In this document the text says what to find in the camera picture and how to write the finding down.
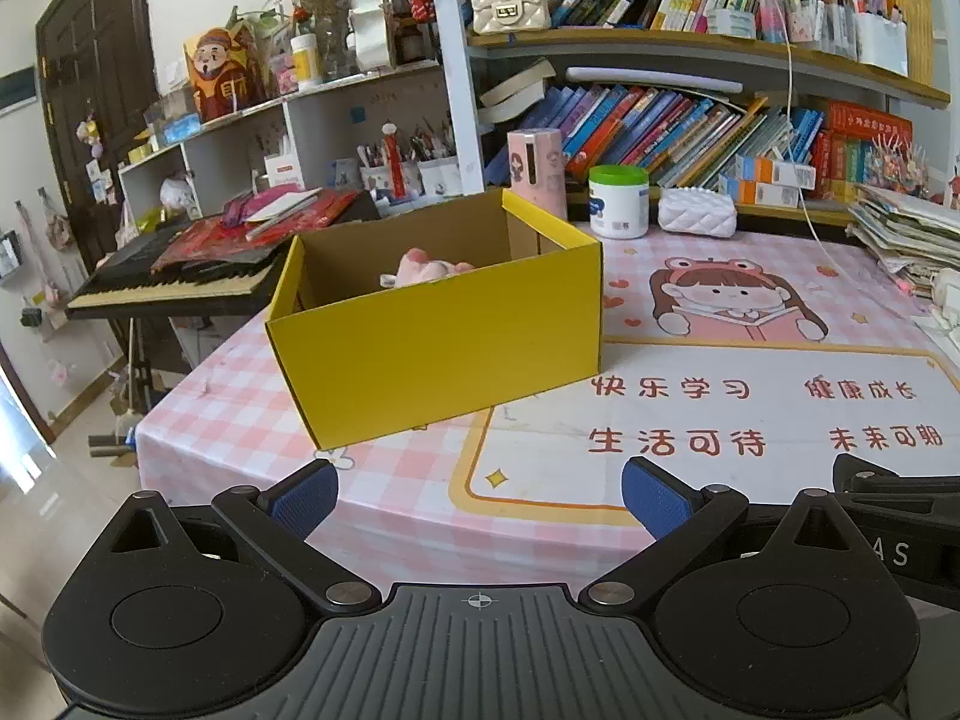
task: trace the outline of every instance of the window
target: window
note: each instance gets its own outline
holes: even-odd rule
[[[0,79],[0,116],[37,99],[37,70],[24,68]]]

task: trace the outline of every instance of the pearl handbag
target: pearl handbag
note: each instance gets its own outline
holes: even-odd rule
[[[478,35],[550,28],[547,0],[470,0]]]

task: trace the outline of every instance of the tile floor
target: tile floor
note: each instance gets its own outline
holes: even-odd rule
[[[173,386],[182,377],[163,378]],[[0,594],[37,624],[104,525],[140,487],[136,467],[88,454],[88,434],[108,433],[113,420],[109,396],[101,395],[56,440],[54,456],[42,446],[29,453],[34,478],[25,493],[0,487]],[[0,605],[0,720],[54,720],[63,709],[37,629]]]

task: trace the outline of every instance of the yellow cardboard box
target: yellow cardboard box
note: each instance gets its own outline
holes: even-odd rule
[[[412,247],[477,270],[382,290]],[[493,190],[297,237],[267,334],[331,449],[597,375],[602,284],[599,242]]]

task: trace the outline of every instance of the stuffed animal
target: stuffed animal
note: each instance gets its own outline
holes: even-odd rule
[[[439,281],[448,276],[467,274],[474,268],[467,263],[452,263],[443,260],[431,260],[421,248],[412,248],[400,259],[397,275],[380,276],[380,285],[386,289],[406,287],[409,284],[424,284],[427,281]]]

